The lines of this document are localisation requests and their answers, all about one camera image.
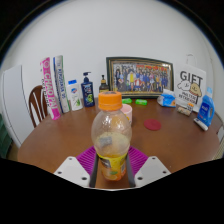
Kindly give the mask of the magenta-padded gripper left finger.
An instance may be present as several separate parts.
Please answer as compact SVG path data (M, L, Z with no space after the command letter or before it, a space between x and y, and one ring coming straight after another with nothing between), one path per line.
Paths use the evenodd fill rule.
M67 157L54 174L76 185L94 188L97 168L98 156L94 147L90 147L77 157Z

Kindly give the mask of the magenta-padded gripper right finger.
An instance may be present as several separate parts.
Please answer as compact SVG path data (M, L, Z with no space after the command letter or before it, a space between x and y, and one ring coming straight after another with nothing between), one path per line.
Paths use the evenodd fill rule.
M170 175L170 171L156 156L148 157L134 147L128 151L126 164L131 187L143 187Z

